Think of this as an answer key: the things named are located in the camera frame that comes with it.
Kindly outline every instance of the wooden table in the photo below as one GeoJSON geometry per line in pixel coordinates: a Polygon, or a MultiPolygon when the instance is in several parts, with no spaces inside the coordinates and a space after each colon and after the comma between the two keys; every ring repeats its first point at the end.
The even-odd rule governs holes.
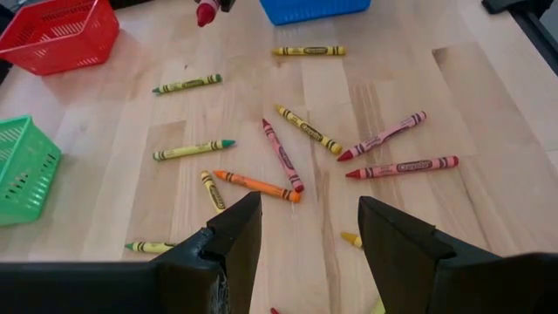
{"type": "MultiPolygon", "coordinates": [[[[264,196],[252,312],[368,313],[378,292],[357,231],[372,195],[453,236],[509,256],[558,250],[558,79],[507,14],[478,0],[374,0],[364,13],[273,27],[240,0],[208,27],[195,3],[120,10],[109,61],[45,78],[14,69],[0,116],[31,113],[65,153],[38,222],[0,229],[4,261],[146,260],[125,242],[179,242],[215,215],[200,181],[226,169],[288,187],[262,132],[275,127],[306,191],[264,196]],[[343,57],[277,58],[281,45],[342,44],[343,57]],[[224,84],[154,97],[152,88],[221,73],[224,84]],[[283,104],[345,148],[424,110],[428,119],[353,161],[274,110],[283,104]],[[153,151],[216,139],[237,147],[157,163],[153,151]],[[456,154],[458,168],[374,181],[366,164],[456,154]]],[[[247,190],[215,179],[228,205],[247,190]]]]}

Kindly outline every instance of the green crayon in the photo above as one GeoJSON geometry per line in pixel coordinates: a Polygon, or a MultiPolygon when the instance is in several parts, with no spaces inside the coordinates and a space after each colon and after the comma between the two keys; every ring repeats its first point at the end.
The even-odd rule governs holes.
{"type": "Polygon", "coordinates": [[[170,158],[177,158],[181,156],[187,156],[191,154],[201,154],[206,152],[211,152],[214,150],[219,150],[227,148],[233,145],[235,142],[233,140],[218,140],[210,141],[208,143],[199,144],[190,147],[180,147],[175,149],[170,149],[166,151],[160,151],[153,153],[153,158],[156,161],[167,160],[170,158]]]}
{"type": "Polygon", "coordinates": [[[214,74],[214,75],[209,75],[205,78],[192,79],[192,80],[189,80],[189,81],[186,81],[186,82],[176,82],[176,83],[171,83],[171,84],[165,84],[163,86],[159,86],[157,88],[154,88],[152,90],[152,92],[160,95],[160,94],[166,93],[166,92],[176,92],[176,91],[180,91],[180,90],[187,89],[187,88],[193,88],[193,87],[197,87],[197,86],[204,86],[204,85],[220,83],[220,82],[222,82],[221,74],[214,74]]]}
{"type": "Polygon", "coordinates": [[[172,249],[175,245],[175,243],[166,242],[132,242],[126,244],[124,247],[134,252],[161,254],[172,249]]]}

